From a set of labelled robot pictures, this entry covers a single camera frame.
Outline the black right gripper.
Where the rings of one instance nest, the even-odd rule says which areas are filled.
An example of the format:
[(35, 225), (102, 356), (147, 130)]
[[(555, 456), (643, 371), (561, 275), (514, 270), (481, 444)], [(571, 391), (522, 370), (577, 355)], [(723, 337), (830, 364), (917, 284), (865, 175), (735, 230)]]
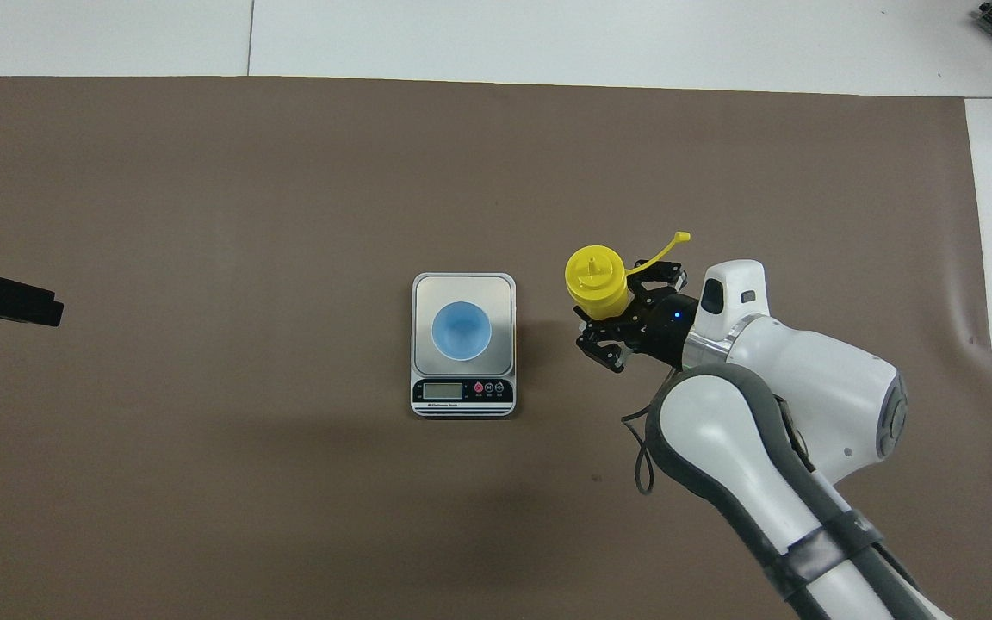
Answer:
[[(637, 262), (629, 271), (629, 291), (635, 297), (648, 297), (658, 288), (678, 293), (688, 282), (681, 263)], [(622, 373), (630, 351), (656, 358), (672, 368), (684, 365), (684, 349), (694, 325), (700, 302), (693, 297), (668, 297), (647, 311), (639, 320), (633, 338), (627, 341), (634, 322), (628, 313), (605, 319), (591, 318), (586, 310), (576, 310), (581, 328), (576, 346), (584, 356), (611, 373)]]

